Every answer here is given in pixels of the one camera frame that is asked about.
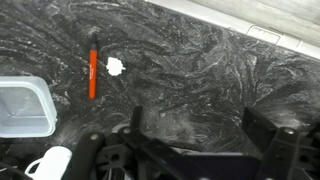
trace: orange pen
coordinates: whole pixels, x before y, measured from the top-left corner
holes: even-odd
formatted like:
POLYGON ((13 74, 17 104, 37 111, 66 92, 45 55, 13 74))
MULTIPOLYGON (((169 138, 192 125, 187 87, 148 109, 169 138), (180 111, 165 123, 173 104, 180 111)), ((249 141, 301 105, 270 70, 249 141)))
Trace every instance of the orange pen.
POLYGON ((98 61, 98 41, 97 41, 97 35, 95 33, 92 33, 89 56, 90 56, 89 97, 93 99, 96 96, 97 61, 98 61))

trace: mug handle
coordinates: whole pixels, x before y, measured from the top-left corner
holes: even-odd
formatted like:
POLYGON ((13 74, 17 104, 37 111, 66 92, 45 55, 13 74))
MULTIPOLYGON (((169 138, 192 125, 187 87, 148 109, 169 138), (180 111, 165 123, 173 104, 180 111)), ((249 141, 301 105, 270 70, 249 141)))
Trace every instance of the mug handle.
POLYGON ((26 175, 28 175, 29 177, 31 177, 32 178, 32 176, 34 176, 34 174, 35 173, 29 173, 29 171, 31 170, 31 168, 33 167, 33 166, 35 166, 36 164, 39 164, 40 162, 41 162, 41 160, 42 160, 42 158, 40 158, 40 159, 38 159, 38 160, 35 160, 35 161, 33 161, 31 164, 29 164, 29 166, 27 167, 27 169, 24 171, 24 173, 26 174, 26 175))

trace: white mug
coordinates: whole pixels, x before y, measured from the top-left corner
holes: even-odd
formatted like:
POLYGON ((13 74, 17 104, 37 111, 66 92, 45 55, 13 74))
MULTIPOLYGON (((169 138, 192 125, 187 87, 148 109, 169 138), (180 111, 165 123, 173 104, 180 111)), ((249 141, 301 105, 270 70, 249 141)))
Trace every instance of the white mug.
POLYGON ((50 148, 43 158, 32 162, 25 174, 34 180, 61 180, 72 156, 72 152, 62 146, 50 148), (34 173, 29 173, 30 169, 39 164, 34 173))

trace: clear plastic container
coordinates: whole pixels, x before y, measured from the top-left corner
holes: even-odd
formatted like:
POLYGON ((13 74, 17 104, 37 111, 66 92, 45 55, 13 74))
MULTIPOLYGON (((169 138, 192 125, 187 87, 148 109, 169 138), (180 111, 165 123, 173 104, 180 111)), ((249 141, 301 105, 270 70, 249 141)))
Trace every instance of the clear plastic container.
POLYGON ((50 136, 56 121, 57 111, 42 78, 0 77, 0 137, 50 136))

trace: marble countertop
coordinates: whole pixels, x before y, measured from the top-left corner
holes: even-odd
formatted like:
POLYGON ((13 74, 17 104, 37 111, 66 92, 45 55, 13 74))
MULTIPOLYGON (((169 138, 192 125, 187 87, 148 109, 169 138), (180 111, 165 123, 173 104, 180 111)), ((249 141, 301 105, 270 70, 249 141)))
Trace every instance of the marble countertop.
POLYGON ((144 1, 3 0, 0 19, 0 75, 42 77, 58 112, 50 137, 2 139, 6 156, 73 149, 86 132, 128 123, 136 105, 144 106, 146 135, 213 152, 258 154, 241 130, 246 106, 278 126, 319 122, 319 61, 144 1), (100 52, 90 100, 94 31, 100 52), (110 76, 108 57, 126 70, 110 76))

